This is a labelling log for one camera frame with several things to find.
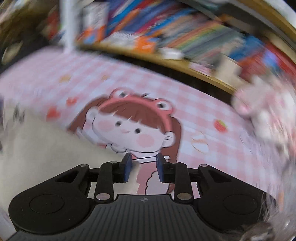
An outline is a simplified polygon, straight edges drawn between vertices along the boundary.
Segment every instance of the pink checkered tablecloth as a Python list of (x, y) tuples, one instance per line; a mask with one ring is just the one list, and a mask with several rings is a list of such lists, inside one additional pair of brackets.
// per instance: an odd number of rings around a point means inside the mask
[(190, 168), (209, 164), (264, 191), (277, 182), (270, 164), (276, 155), (249, 136), (232, 107), (131, 64), (47, 47), (7, 70), (0, 94), (98, 146), (131, 152), (141, 163), (138, 194), (170, 191), (155, 172), (159, 152)]

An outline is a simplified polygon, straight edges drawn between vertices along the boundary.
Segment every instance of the book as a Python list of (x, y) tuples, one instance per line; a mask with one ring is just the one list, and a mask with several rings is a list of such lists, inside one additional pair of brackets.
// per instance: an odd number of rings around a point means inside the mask
[(108, 45), (118, 46), (144, 53), (153, 53), (156, 50), (157, 38), (148, 38), (136, 33), (117, 31), (103, 40)]
[(210, 35), (213, 31), (217, 30), (217, 29), (222, 29), (225, 28), (225, 26), (221, 25), (221, 24), (215, 24), (212, 26), (205, 26), (203, 28), (203, 26), (201, 26), (201, 29), (196, 32), (195, 34), (189, 35), (186, 39), (184, 39), (182, 42), (180, 42), (178, 45), (175, 46), (175, 48), (183, 48), (186, 47), (188, 45), (190, 45), (191, 43), (193, 43), (194, 41), (198, 41), (198, 39), (203, 39), (206, 38), (208, 35)]
[(200, 27), (201, 25), (204, 24), (204, 22), (207, 19), (208, 19), (207, 16), (205, 16), (203, 14), (195, 15), (191, 21), (180, 24), (174, 30), (163, 34), (162, 39), (159, 43), (159, 47), (165, 47), (170, 42), (175, 41), (176, 39), (180, 38), (181, 36), (185, 35), (186, 33)]
[(267, 42), (265, 48), (277, 58), (277, 65), (282, 69), (292, 80), (296, 80), (296, 64), (283, 51), (278, 49), (272, 43)]
[(151, 19), (158, 16), (163, 11), (171, 8), (176, 3), (170, 0), (165, 0), (164, 2), (160, 3), (159, 5), (153, 6), (147, 11), (141, 12), (133, 21), (131, 21), (123, 30), (127, 32), (136, 32), (140, 29), (143, 25), (149, 22)]
[(132, 21), (144, 8), (151, 4), (155, 4), (155, 0), (144, 0), (141, 2), (135, 9), (131, 10), (125, 18), (115, 27), (115, 29), (112, 31), (117, 32), (121, 29), (123, 29), (130, 21)]
[(156, 31), (154, 34), (151, 35), (151, 37), (157, 37), (160, 35), (164, 35), (173, 29), (177, 28), (182, 23), (187, 23), (193, 19), (192, 15), (184, 15), (173, 21), (172, 23), (168, 24), (167, 26), (161, 28), (160, 30)]
[(235, 61), (241, 61), (242, 59), (254, 55), (264, 47), (263, 42), (256, 37), (250, 35), (245, 38), (245, 43), (239, 49), (230, 53), (229, 58)]
[(91, 44), (101, 41), (106, 36), (109, 3), (92, 2), (83, 8), (83, 39)]
[(204, 25), (200, 26), (199, 28), (194, 29), (194, 30), (188, 32), (187, 34), (181, 36), (180, 38), (177, 38), (175, 41), (169, 43), (166, 47), (168, 47), (168, 48), (175, 48), (179, 44), (182, 44), (186, 40), (188, 40), (188, 39), (196, 36), (201, 31), (203, 31), (205, 28), (211, 28), (211, 27), (213, 27), (213, 26), (215, 26), (217, 24), (219, 24), (219, 23), (217, 21), (215, 21), (215, 20), (208, 21)]
[(118, 15), (123, 9), (123, 4), (129, 4), (126, 0), (108, 0), (109, 2), (109, 14), (108, 14), (108, 21)]
[(173, 14), (172, 16), (166, 18), (163, 20), (163, 22), (161, 22), (159, 25), (154, 26), (153, 28), (150, 29), (150, 31), (148, 33), (146, 33), (146, 36), (152, 36), (152, 37), (156, 37), (159, 34), (159, 31), (166, 27), (167, 25), (169, 25), (170, 23), (176, 21), (178, 18), (182, 17), (182, 16), (186, 16), (188, 14), (191, 14), (193, 12), (195, 12), (196, 10), (193, 8), (185, 8), (185, 9), (181, 9), (180, 11), (176, 12), (175, 14)]
[(218, 46), (222, 46), (225, 43), (232, 41), (239, 36), (241, 36), (240, 32), (237, 32), (233, 29), (226, 29), (223, 35), (206, 41), (204, 43), (201, 43), (198, 47), (195, 47), (184, 54), (189, 59), (196, 58), (197, 56), (204, 54), (205, 52), (212, 50)]
[(176, 5), (172, 6), (171, 8), (169, 8), (169, 9), (163, 11), (162, 13), (160, 13), (158, 16), (155, 16), (153, 19), (148, 21), (145, 25), (140, 27), (135, 32), (139, 33), (139, 34), (146, 34), (151, 28), (153, 28), (156, 25), (161, 24), (164, 19), (168, 18), (169, 16), (171, 16), (172, 14), (174, 14), (178, 10), (180, 10), (180, 7), (181, 7), (180, 4), (176, 4)]
[(123, 6), (122, 10), (120, 10), (119, 13), (116, 13), (116, 15), (111, 18), (107, 25), (106, 34), (109, 36), (113, 29), (120, 23), (123, 18), (125, 18), (128, 13), (133, 10), (142, 0), (127, 0)]
[(201, 31), (199, 34), (178, 45), (177, 48), (185, 53), (199, 46), (203, 42), (222, 36), (227, 31), (230, 31), (230, 28), (223, 25), (216, 25), (214, 28), (204, 29), (204, 31)]

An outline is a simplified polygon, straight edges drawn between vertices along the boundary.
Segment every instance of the pink cheek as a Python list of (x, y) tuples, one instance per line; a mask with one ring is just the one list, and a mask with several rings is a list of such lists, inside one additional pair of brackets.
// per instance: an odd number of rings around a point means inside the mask
[(140, 134), (137, 138), (137, 143), (143, 148), (151, 147), (154, 145), (154, 139), (148, 134)]
[(113, 130), (115, 127), (114, 124), (112, 124), (110, 121), (108, 120), (101, 120), (99, 123), (98, 123), (98, 128), (103, 131), (103, 132), (109, 132), (111, 130)]

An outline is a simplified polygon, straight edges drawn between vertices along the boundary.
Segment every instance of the white pole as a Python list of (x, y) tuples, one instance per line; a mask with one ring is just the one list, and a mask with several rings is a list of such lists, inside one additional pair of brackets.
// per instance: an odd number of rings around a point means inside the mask
[(61, 0), (60, 1), (60, 19), (62, 22), (62, 32), (64, 36), (64, 52), (69, 53), (75, 50), (75, 39), (78, 36), (79, 23), (79, 6), (78, 0)]

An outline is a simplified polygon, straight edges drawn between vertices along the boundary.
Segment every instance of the wooden shelf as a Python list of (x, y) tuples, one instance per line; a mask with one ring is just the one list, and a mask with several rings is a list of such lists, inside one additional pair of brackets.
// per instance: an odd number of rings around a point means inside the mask
[(148, 54), (148, 53), (141, 53), (138, 51), (134, 51), (134, 50), (129, 50), (126, 48), (122, 48), (122, 47), (116, 47), (116, 46), (110, 46), (108, 44), (102, 44), (102, 43), (95, 43), (92, 45), (85, 45), (85, 44), (81, 44), (78, 43), (80, 47), (85, 48), (85, 49), (92, 49), (92, 50), (101, 50), (101, 51), (106, 51), (109, 53), (114, 53), (114, 54), (120, 54), (120, 55), (125, 55), (128, 57), (133, 57), (133, 58), (137, 58), (137, 59), (141, 59), (144, 61), (148, 61), (154, 64), (158, 64), (158, 65), (162, 65), (164, 67), (170, 68), (170, 69), (174, 69), (177, 70), (179, 72), (191, 75), (197, 79), (203, 80), (205, 82), (208, 82), (230, 94), (233, 94), (233, 92), (235, 91), (235, 89), (214, 78), (214, 77), (209, 77), (206, 76), (202, 73), (199, 73), (197, 71), (194, 71), (192, 69), (190, 69), (189, 66), (189, 61), (186, 60), (164, 60), (162, 59), (160, 54)]
[(271, 27), (278, 35), (296, 49), (296, 28), (267, 2), (264, 0), (230, 0), (230, 3), (247, 12), (249, 12), (248, 8), (255, 11), (255, 17)]
[(237, 0), (252, 8), (257, 13), (271, 21), (275, 26), (285, 32), (294, 42), (296, 41), (296, 29), (277, 10), (264, 0)]

